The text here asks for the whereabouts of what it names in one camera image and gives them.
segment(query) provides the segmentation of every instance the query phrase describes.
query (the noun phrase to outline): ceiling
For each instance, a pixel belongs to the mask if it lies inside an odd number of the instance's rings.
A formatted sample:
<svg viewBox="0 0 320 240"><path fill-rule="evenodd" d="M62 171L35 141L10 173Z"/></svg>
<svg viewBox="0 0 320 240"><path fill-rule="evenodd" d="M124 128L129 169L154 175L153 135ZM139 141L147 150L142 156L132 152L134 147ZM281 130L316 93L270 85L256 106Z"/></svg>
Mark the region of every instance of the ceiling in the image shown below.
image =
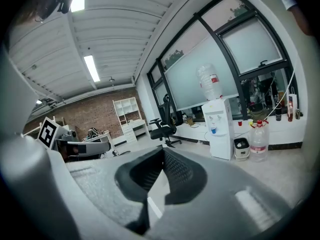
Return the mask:
<svg viewBox="0 0 320 240"><path fill-rule="evenodd" d="M85 0L85 10L54 12L43 23L16 27L9 55L40 95L61 102L133 83L149 40L175 0ZM83 57L92 55L99 82Z"/></svg>

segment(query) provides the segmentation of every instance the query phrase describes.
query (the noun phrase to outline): gray floor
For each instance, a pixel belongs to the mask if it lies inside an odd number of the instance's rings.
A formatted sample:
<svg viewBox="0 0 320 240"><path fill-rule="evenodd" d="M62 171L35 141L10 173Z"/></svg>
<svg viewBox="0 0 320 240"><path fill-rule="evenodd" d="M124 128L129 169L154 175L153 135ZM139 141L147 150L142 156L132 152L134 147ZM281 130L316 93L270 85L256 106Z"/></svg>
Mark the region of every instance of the gray floor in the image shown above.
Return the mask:
<svg viewBox="0 0 320 240"><path fill-rule="evenodd" d="M163 143L159 140L151 140L147 136L138 138L136 143L125 143L116 149L122 153L125 151L138 151L149 147L155 147ZM202 143L192 143L182 141L182 144L176 143L174 146L178 149L193 152L195 155L211 157L210 146ZM247 173L256 177L266 184L280 196L282 196L290 207L294 207L300 200L304 199L311 189L313 175L307 171L301 149L275 150L268 152L268 159L263 162L253 162L250 159L246 161L236 161L232 159L231 163L239 166ZM159 182L156 182L150 191L153 199L159 199L157 188L167 190L165 175L161 176Z"/></svg>

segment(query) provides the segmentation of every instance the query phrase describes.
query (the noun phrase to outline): black window frame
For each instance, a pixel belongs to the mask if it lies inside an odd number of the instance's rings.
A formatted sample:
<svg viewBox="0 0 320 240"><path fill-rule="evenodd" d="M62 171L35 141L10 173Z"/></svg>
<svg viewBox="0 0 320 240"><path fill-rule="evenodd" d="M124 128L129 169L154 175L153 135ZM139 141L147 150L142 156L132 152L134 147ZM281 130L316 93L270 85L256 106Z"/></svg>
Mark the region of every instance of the black window frame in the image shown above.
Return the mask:
<svg viewBox="0 0 320 240"><path fill-rule="evenodd" d="M211 35L211 37L214 39L214 41L217 43L218 47L220 48L224 58L226 59L226 62L230 68L232 77L234 79L237 91L238 91L238 98L239 98L239 103L241 105L241 110L242 110L242 116L237 115L237 116L232 116L233 120L247 120L249 119L248 113L247 113L247 105L246 105L246 100L244 96L244 92L241 86L241 81L246 80L246 79L251 79L253 77L257 77L263 74L267 74L270 72L274 72L279 69L284 69L285 70L285 75L286 75L286 80L289 83L290 78L293 74L293 66L290 60L290 57L288 55L287 50L285 49L285 46L283 42L281 41L280 37L278 36L277 32L273 28L273 26L268 22L268 20L265 18L265 16L253 5L251 4L248 0L240 0L246 9L248 11L244 12L243 14L237 16L236 18L233 18L232 20L228 21L225 23L223 26L219 27L217 30L212 30L212 28L208 25L208 23L202 18L202 16L208 12L210 9L212 9L215 5L220 3L223 0L212 0L209 2L206 6L204 6L200 11L196 12L193 14L193 17L180 29L180 31L173 37L173 39L168 43L168 45L165 47L165 49L162 51L160 56L155 60L155 63L151 67L150 71L147 73L148 80L153 92L154 99L156 100L157 107L160 110L163 110L163 105L159 105L156 93L155 93L155 88L158 87L162 82L164 83L164 86L166 88L167 94L169 95L170 98L170 104L173 109L173 114L176 117L176 123L177 125L182 124L183 119L182 119L182 113L181 111L177 111L170 87L168 85L168 81L165 76L165 70L164 66L161 62L161 59L163 56L168 52L168 50L175 44L175 42L184 34L184 32L196 21L199 21L208 31L208 33ZM270 34L271 38L275 42L276 47L278 48L280 55L282 59L272 62L270 64L258 66L255 69L252 69L248 72L240 73L239 68L236 64L236 61L234 57L231 54L231 51L229 50L227 44L223 40L223 35L229 32L230 30L238 27L244 22L247 22L253 18L257 18L265 27L266 31ZM152 71L154 68L158 66L161 74L161 78L154 82L153 76L152 76ZM297 105L299 107L299 90L298 90L298 85L297 85L297 80L296 76L293 76L292 82L290 84L291 87L294 88L295 94L297 95Z"/></svg>

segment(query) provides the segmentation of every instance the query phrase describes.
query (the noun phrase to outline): black office chair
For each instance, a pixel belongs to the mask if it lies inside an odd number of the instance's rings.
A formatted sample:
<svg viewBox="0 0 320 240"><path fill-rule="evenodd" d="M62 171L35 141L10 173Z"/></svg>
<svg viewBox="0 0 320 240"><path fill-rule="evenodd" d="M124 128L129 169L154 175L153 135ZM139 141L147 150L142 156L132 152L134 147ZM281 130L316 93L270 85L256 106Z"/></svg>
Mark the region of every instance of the black office chair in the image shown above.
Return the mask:
<svg viewBox="0 0 320 240"><path fill-rule="evenodd" d="M169 96L166 94L163 98L164 102L164 120L161 121L159 118L153 119L150 121L149 125L156 124L158 129L153 130L150 133L150 137L152 140L160 139L162 141L163 138L165 138L165 144L168 145L168 147L174 148L172 144L179 142L181 144L181 140L175 140L171 141L169 138L169 135L173 135L176 133L177 128L173 123L173 120L170 115L170 102L169 102Z"/></svg>

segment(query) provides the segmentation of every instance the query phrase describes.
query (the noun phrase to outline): tree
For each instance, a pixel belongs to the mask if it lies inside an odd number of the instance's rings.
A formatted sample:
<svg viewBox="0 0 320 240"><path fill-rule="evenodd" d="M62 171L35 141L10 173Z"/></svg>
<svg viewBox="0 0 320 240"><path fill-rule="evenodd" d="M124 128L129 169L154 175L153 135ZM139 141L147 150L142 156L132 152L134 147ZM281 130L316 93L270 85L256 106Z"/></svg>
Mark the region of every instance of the tree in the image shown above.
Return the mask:
<svg viewBox="0 0 320 240"><path fill-rule="evenodd" d="M175 50L174 53L170 53L169 58L164 60L165 66L164 70L169 69L177 60L179 60L184 55L183 50Z"/></svg>
<svg viewBox="0 0 320 240"><path fill-rule="evenodd" d="M228 22L231 21L233 18L236 18L236 17L240 16L241 14L244 14L247 11L247 9L245 8L244 4L240 4L239 7L235 8L235 9L230 8L230 11L233 12L234 17L230 17L228 19Z"/></svg>

